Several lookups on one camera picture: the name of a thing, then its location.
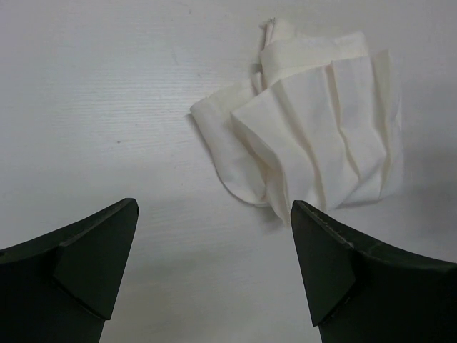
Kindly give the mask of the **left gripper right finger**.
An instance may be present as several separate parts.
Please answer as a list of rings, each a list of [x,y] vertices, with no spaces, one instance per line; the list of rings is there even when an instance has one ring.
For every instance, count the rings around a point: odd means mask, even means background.
[[[293,240],[323,342],[454,342],[456,264],[394,247],[303,201]]]

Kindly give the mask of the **white pleated skirt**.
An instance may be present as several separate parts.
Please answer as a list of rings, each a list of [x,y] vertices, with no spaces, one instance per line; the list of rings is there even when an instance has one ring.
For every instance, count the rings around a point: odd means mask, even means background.
[[[361,32],[314,37],[277,18],[263,29],[259,70],[190,109],[224,187],[285,223],[296,200],[332,210],[394,193],[402,101],[390,52],[372,54]]]

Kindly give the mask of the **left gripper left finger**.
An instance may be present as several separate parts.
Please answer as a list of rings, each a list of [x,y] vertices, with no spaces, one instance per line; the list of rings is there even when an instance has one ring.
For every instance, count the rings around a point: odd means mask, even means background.
[[[125,198],[1,250],[2,342],[99,342],[139,218]]]

